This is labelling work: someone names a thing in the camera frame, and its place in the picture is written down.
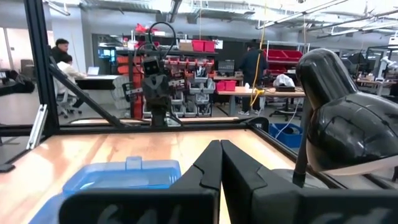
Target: white shirt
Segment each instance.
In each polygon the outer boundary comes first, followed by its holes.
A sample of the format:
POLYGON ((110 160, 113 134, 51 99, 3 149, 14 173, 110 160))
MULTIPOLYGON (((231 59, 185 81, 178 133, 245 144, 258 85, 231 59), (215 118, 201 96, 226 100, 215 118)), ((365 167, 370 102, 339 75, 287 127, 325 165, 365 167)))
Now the white shirt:
MULTIPOLYGON (((58 68, 64 72, 64 74, 67 75, 69 81, 71 81, 73 84, 76 84, 75 78, 85 78, 86 75, 83 73, 80 73, 76 71, 70 64, 65 63, 65 62, 59 62, 57 64, 58 68)), ((60 82, 57 80, 57 86, 58 86, 58 94, 64 94, 68 89, 60 82)), ((72 91, 68 91, 68 95, 71 96, 76 96, 76 94, 72 93, 72 91)))

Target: blue plastic bin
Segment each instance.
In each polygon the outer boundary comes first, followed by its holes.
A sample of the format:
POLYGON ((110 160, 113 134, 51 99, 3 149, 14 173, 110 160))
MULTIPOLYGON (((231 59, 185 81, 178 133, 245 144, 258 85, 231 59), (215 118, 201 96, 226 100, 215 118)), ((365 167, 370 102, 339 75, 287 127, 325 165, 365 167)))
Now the blue plastic bin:
MULTIPOLYGON (((272 137, 276 137, 279 131, 284 128, 286 124, 270 124, 269 125, 269 134, 272 137)), ((301 137, 303 135, 303 129, 297 125, 289 124, 286 128, 293 128, 298 130, 299 134, 286 134, 283 131, 278 135, 277 140, 283 143, 285 146, 289 148, 299 148, 301 143, 301 137)))
POLYGON ((125 162, 105 162, 82 167, 50 198, 30 224, 57 224, 62 202, 85 189, 167 189, 181 177, 178 161, 142 161, 128 157, 125 162))

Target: ceiling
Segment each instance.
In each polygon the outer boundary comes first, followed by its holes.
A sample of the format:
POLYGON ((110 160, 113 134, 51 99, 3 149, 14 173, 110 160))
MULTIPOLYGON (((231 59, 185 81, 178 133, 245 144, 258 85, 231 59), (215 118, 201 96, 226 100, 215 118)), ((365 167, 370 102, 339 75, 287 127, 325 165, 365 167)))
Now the ceiling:
MULTIPOLYGON (((267 1, 266 11, 264 10, 264 1, 56 0, 51 2, 58 5, 67 2, 75 6, 79 5, 87 10, 110 9, 121 13, 163 14, 167 15, 169 22, 173 22, 172 18, 178 13, 178 15, 187 16, 188 22, 195 22, 195 19, 202 16, 226 21, 245 21, 258 26, 260 23, 277 21, 331 0, 306 0, 303 4, 299 4, 297 0, 272 0, 267 1)), ((307 14, 305 20, 303 16, 300 16, 280 22, 274 26, 300 30, 301 27, 306 25, 308 33, 319 35, 319 37, 335 36, 335 34, 339 33, 341 33, 340 35, 346 35, 353 29, 359 29, 364 34, 380 32, 392 35, 398 30, 397 6, 398 1, 396 0, 347 0, 341 4, 332 5, 321 11, 307 14), (388 12, 394 12, 392 10, 396 10, 396 13, 389 14, 388 12), (364 31, 362 30, 363 27, 381 27, 381 29, 364 31)))

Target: white cloth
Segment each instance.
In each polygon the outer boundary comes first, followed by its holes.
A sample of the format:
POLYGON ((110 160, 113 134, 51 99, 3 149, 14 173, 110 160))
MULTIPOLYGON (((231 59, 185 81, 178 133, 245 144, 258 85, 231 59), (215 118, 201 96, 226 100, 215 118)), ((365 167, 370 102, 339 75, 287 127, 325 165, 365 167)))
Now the white cloth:
MULTIPOLYGON (((58 68, 64 72, 64 74, 68 77, 68 79, 76 84, 75 78, 85 78, 86 75, 76 71, 70 64, 65 62, 59 62, 57 64, 58 68)), ((58 86, 58 94, 64 94, 68 89, 64 86, 60 81, 56 81, 58 86)), ((76 96, 72 91, 68 90, 68 95, 76 96)))
POLYGON ((295 87, 293 80, 285 74, 278 75, 273 83, 274 87, 278 87, 281 85, 287 87, 295 87))

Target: person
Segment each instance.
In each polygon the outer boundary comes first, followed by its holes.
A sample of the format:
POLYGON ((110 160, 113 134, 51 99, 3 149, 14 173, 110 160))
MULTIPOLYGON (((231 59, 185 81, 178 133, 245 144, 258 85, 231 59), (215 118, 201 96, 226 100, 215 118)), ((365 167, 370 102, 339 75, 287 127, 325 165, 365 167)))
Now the person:
POLYGON ((55 41, 55 47, 51 49, 52 57, 55 63, 61 62, 62 57, 68 55, 69 42, 65 39, 55 41))
MULTIPOLYGON (((260 61, 257 72, 257 79, 255 85, 258 84, 265 70, 267 69, 267 62, 262 52, 256 48, 255 42, 248 43, 248 52, 244 55, 239 69, 243 72, 243 83, 248 83, 250 88, 253 88, 254 78, 256 77, 257 59, 260 54, 260 61)), ((258 114, 260 110, 259 98, 253 104, 254 113, 258 114)), ((250 97, 242 98, 242 111, 241 115, 250 115, 250 97)))
POLYGON ((25 75, 19 74, 15 70, 9 72, 9 78, 15 81, 15 85, 12 86, 14 93, 33 93, 35 90, 35 85, 32 79, 25 75))
MULTIPOLYGON (((68 77, 68 79, 72 83, 76 84, 75 78, 85 78, 86 74, 76 71, 72 67, 72 62, 73 62, 72 56, 66 54, 62 56, 61 61, 57 63, 57 66, 61 71, 64 72, 64 74, 68 77)), ((63 94, 65 94, 67 91, 68 91, 68 96, 76 96, 76 94, 68 90, 66 86, 64 86, 60 81, 57 80, 56 83, 58 86, 57 96, 63 96, 63 94)), ((82 99, 77 99, 76 103, 73 104, 72 107, 79 108, 83 103, 84 102, 82 99)))

